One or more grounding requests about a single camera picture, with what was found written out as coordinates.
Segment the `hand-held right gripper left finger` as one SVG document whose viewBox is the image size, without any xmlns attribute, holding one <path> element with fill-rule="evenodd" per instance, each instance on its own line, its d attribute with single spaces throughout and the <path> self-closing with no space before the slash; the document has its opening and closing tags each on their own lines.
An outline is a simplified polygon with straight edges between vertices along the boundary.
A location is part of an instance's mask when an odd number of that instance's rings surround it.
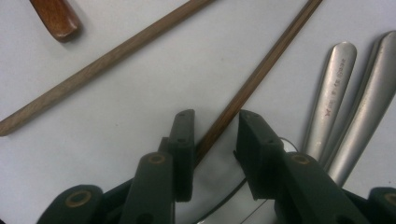
<svg viewBox="0 0 396 224">
<path fill-rule="evenodd" d="M 166 138 L 164 151 L 173 157 L 177 202 L 188 202 L 192 195 L 195 165 L 194 118 L 193 109 L 177 113 L 170 135 Z"/>
</svg>

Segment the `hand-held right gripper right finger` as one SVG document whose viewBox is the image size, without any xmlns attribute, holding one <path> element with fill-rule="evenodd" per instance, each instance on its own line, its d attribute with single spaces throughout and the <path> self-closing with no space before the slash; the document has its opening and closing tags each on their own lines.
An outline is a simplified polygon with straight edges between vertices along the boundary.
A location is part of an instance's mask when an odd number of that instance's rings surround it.
<svg viewBox="0 0 396 224">
<path fill-rule="evenodd" d="M 234 154 L 254 200 L 276 197 L 276 164 L 283 153 L 283 142 L 261 115 L 248 110 L 239 112 Z"/>
</svg>

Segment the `brown wooden chopstick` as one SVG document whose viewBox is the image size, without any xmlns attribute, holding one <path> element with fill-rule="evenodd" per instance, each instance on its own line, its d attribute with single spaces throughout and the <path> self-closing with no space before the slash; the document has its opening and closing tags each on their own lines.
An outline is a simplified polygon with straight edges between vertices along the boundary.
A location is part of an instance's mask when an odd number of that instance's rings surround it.
<svg viewBox="0 0 396 224">
<path fill-rule="evenodd" d="M 74 75 L 35 98 L 32 102 L 0 121 L 0 136 L 7 136 L 28 123 L 83 85 L 97 78 L 114 64 L 142 49 L 215 0 L 189 0 L 158 19 L 147 28 L 130 37 Z"/>
<path fill-rule="evenodd" d="M 196 147 L 195 167 L 201 163 L 208 151 L 215 145 L 217 140 L 230 125 L 233 118 L 248 101 L 252 93 L 259 87 L 264 78 L 268 75 L 297 34 L 299 34 L 304 28 L 305 24 L 322 2 L 323 0 L 307 0 L 304 7 L 299 11 L 287 29 L 271 47 L 259 65 L 248 77 L 246 82 L 235 94 L 230 103 L 228 103 L 224 110 L 219 114 L 218 118 L 214 121 Z"/>
</svg>

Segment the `metal knife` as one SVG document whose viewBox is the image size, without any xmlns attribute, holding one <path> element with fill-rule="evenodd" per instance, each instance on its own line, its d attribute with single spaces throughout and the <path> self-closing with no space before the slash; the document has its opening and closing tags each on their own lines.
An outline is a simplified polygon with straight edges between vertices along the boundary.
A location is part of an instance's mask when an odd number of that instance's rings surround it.
<svg viewBox="0 0 396 224">
<path fill-rule="evenodd" d="M 325 164 L 338 186 L 346 183 L 395 94 L 396 31 L 389 31 L 375 41 L 346 127 Z"/>
</svg>

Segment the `brown wooden spoon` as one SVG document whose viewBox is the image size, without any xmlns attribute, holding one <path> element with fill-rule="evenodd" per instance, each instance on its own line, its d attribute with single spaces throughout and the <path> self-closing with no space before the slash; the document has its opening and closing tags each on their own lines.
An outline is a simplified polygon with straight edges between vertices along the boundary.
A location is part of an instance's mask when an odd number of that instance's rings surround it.
<svg viewBox="0 0 396 224">
<path fill-rule="evenodd" d="M 67 0 L 29 0 L 54 39 L 68 42 L 79 35 L 81 22 Z"/>
</svg>

